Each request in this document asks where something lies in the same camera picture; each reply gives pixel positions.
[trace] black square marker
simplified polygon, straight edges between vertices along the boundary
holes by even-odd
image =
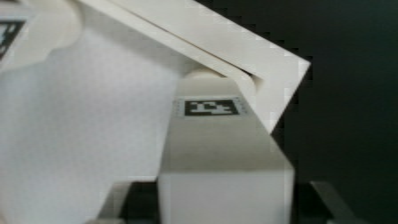
[[[0,21],[0,60],[22,31],[24,21]]]
[[[185,116],[241,115],[233,100],[187,100]]]

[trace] black background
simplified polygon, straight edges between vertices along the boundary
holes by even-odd
[[[398,223],[398,1],[200,2],[313,63],[274,131],[297,181],[328,180],[358,216]]]

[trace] white cardboard structure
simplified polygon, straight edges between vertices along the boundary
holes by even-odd
[[[233,78],[273,132],[310,62],[194,0],[81,1]]]
[[[84,223],[114,183],[157,178],[173,89],[196,62],[235,80],[269,132],[310,66],[191,0],[81,2],[104,14],[84,7],[77,45],[0,78],[10,224]]]

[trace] white panel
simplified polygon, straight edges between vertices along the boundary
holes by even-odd
[[[262,84],[258,85],[255,108],[269,132],[273,132],[294,96],[287,90],[296,92],[310,62],[194,0],[111,1],[200,47],[217,60],[225,60],[257,75]]]
[[[153,179],[177,82],[200,66],[89,8],[77,45],[0,76],[0,213],[84,224],[116,182]]]
[[[210,113],[219,110],[203,110],[205,103],[235,113]],[[233,80],[182,81],[162,157],[162,223],[288,224],[292,189],[294,168]]]

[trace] black and white square marker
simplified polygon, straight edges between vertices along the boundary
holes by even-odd
[[[185,116],[241,115],[237,103],[226,100],[185,100]]]
[[[0,60],[13,45],[24,24],[24,21],[0,21]]]

